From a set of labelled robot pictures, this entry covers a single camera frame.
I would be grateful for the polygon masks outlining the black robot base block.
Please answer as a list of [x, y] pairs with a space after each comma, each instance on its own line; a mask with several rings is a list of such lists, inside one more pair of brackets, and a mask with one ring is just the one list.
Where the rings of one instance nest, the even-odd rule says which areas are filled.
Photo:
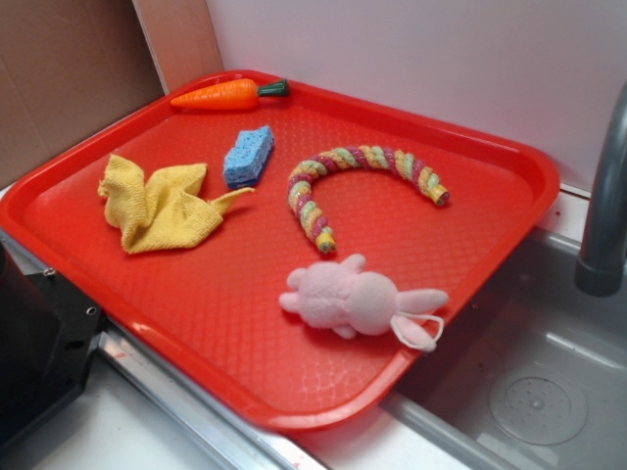
[[79, 397], [104, 314], [60, 273], [23, 273], [1, 249], [1, 452]]

